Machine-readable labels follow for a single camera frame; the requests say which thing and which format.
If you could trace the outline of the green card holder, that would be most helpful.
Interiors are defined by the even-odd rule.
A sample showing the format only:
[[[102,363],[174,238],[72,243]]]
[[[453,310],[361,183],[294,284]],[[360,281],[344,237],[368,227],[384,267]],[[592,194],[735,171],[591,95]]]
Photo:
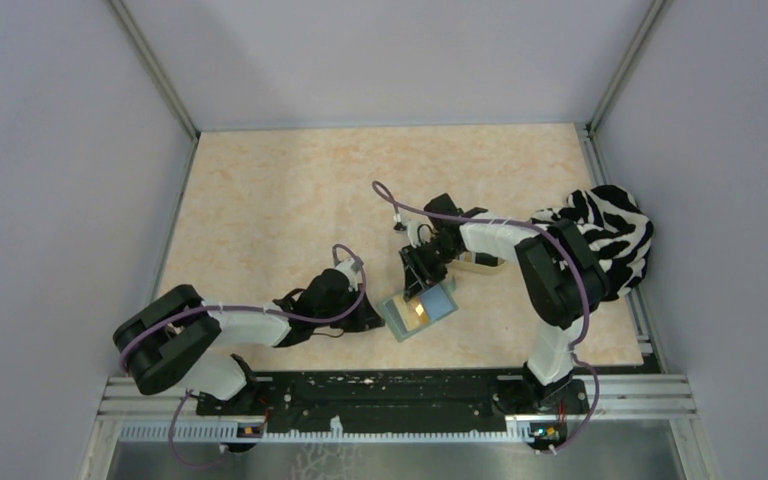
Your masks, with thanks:
[[[454,279],[444,280],[408,300],[392,295],[376,309],[396,341],[404,342],[458,310],[456,288]]]

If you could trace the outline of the gold card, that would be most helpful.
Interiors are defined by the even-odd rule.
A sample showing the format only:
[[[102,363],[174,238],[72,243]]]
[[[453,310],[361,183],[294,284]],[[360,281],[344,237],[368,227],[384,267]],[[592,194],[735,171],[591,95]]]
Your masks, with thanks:
[[[407,332],[424,328],[431,322],[429,312],[419,297],[403,300],[399,305],[399,312]]]

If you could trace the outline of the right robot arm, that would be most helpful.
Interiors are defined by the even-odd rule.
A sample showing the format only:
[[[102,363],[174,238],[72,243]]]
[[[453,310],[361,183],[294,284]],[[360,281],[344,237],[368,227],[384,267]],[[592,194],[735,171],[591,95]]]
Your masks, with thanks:
[[[585,320],[609,292],[609,280],[583,234],[570,220],[528,227],[481,207],[463,210],[447,194],[423,209],[431,222],[429,239],[420,226],[399,256],[412,300],[446,279],[447,266],[466,252],[484,254],[519,267],[531,305],[542,324],[524,364],[523,398],[536,412],[550,411],[562,398],[574,368],[573,343]]]

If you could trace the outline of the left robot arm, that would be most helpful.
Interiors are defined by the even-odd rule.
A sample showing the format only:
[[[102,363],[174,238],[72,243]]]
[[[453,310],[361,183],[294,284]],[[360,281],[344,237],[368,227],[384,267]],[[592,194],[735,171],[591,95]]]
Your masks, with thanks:
[[[141,394],[188,388],[245,414],[257,406],[260,388],[245,360],[222,348],[288,348],[308,341],[320,328],[365,333],[383,325],[354,268],[339,267],[323,270],[305,288],[254,307],[209,304],[192,285],[181,284],[121,324],[112,341],[123,371]]]

